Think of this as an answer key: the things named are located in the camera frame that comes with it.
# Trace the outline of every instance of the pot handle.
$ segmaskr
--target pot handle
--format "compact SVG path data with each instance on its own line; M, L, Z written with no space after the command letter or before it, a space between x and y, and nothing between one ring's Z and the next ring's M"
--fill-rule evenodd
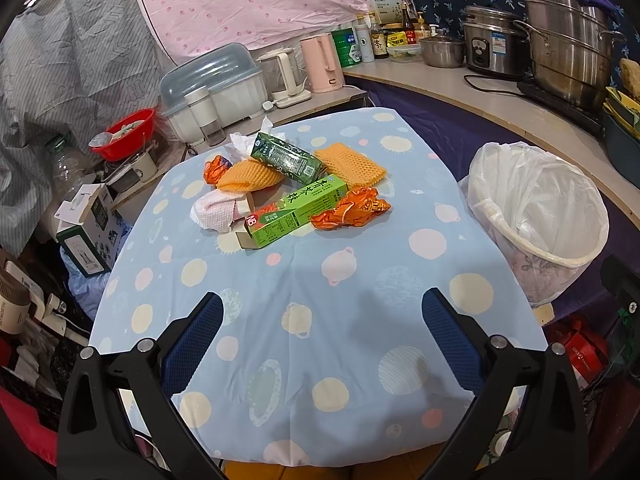
M617 30L603 30L598 35L600 41L604 40L603 35L609 34L611 36L611 43L615 41L626 41L626 36Z
M525 23L521 20L513 20L512 23L513 25L518 27L520 30L523 30L527 34L531 34L532 32L535 32L536 34L539 34L540 36L542 36L542 38L545 40L545 46L548 48L549 38L546 36L546 34L543 34L539 30L537 30L535 27L532 27L531 25L529 25L529 23Z

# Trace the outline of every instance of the pink polka dot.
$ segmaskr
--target pink polka dot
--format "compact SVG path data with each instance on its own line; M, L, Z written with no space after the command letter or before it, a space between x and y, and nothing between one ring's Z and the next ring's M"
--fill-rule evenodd
M422 425L425 428L434 430L439 427L440 424L442 424L442 410L431 408L422 415Z
M276 266L280 263L281 258L282 256L280 256L278 253L271 253L269 256L267 256L267 265L270 267Z

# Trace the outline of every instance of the electric kettle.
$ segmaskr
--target electric kettle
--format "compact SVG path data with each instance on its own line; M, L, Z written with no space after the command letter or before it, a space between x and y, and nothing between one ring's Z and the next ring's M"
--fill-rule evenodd
M311 99L311 92L305 90L306 79L302 78L292 48L271 50L260 56L258 61L267 92L278 108Z
M331 34L318 34L301 40L300 47L312 92L330 92L344 86L344 74Z

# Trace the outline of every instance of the kettle handle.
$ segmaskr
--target kettle handle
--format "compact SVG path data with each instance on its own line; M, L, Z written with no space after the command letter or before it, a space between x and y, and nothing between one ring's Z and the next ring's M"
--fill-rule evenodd
M526 32L527 34L531 34L532 32L539 34L540 36L542 36L542 38L545 40L545 46L548 48L549 47L549 38L547 37L546 34L543 34L542 32L540 32L539 30L537 30L535 27L532 27L531 25L529 25L529 23L523 22L521 20L513 20L512 21L513 25L515 25L516 27L518 27L520 30L523 30L524 32Z
M624 34L622 34L622 32L619 32L617 30L603 30L600 32L600 34L598 35L598 39L600 41L603 41L604 38L602 37L603 34L609 34L611 36L611 43L615 42L615 41L626 41L626 36Z
M287 94L290 96L296 95L297 86L296 78L293 75L293 70L291 69L291 63L289 62L289 56L284 52L278 54L278 65L280 66L280 71L282 72L282 78L284 79L284 86L287 89Z
M326 50L324 49L324 43L321 38L317 38L318 46L320 47L320 55L322 56L322 62L324 63L324 69L329 71L336 70L335 59L334 56L328 56Z

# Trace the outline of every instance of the green can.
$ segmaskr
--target green can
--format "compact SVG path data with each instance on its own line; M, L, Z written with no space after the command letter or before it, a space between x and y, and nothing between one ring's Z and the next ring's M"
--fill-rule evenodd
M362 61L360 48L352 28L334 30L331 35L334 37L335 49L338 52L341 67L346 68Z

